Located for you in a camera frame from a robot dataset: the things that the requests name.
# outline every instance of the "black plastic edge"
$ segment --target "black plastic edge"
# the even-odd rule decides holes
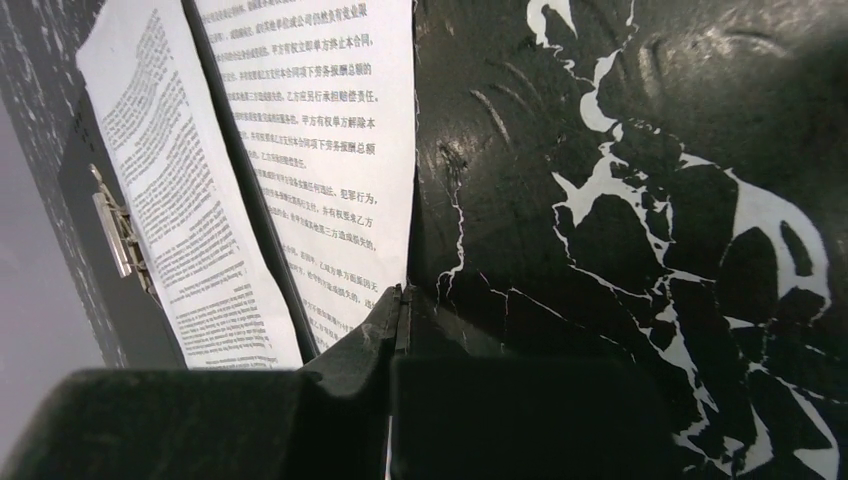
[[[239,134],[229,101],[227,101],[224,81],[221,79],[218,63],[215,61],[215,54],[212,52],[212,45],[206,37],[203,19],[200,17],[200,12],[197,10],[194,0],[182,0],[182,4],[186,20],[188,20],[188,25],[191,28],[197,54],[200,57],[200,64],[203,66],[203,74],[209,85],[215,116],[221,127],[221,134],[227,146],[227,154],[230,157],[230,163],[241,190],[250,225],[254,234],[256,234],[256,240],[259,243],[265,264],[280,287],[283,298],[289,307],[297,335],[297,343],[300,347],[300,355],[303,358],[303,363],[307,363],[318,356],[318,345],[312,336],[303,301],[297,291],[297,285],[295,285],[292,277],[285,252],[281,248],[280,239],[274,228],[274,222],[271,219],[265,198],[262,196],[259,179],[253,172],[247,150]]]

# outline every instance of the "glossy black surface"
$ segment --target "glossy black surface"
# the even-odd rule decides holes
[[[400,357],[392,478],[676,478],[651,382],[614,362]]]
[[[641,366],[689,475],[834,478],[846,26],[837,0],[420,0],[412,283],[504,351]]]

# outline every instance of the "binder clip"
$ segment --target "binder clip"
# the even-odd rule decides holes
[[[139,238],[133,230],[129,212],[126,207],[118,205],[115,201],[109,187],[103,183],[103,177],[97,167],[89,165],[89,169],[94,178],[97,179],[98,187],[98,192],[92,195],[92,200],[97,209],[100,224],[103,226],[103,233],[106,234],[106,241],[109,243],[109,250],[112,252],[115,266],[118,268],[118,274],[121,278],[126,278],[135,270],[141,288],[150,294],[161,308],[162,302],[156,293],[156,287],[153,285],[150,269],[147,268],[144,261]]]

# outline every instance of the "white paper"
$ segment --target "white paper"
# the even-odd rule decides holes
[[[405,283],[415,168],[412,2],[196,4],[326,349],[365,319],[383,290]],[[336,151],[336,142],[352,142],[356,152]],[[335,238],[340,231],[350,239]]]
[[[179,2],[109,0],[77,64],[188,366],[299,367]]]

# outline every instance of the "gray wall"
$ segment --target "gray wall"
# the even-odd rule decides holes
[[[102,367],[50,220],[0,103],[0,464],[68,373]]]

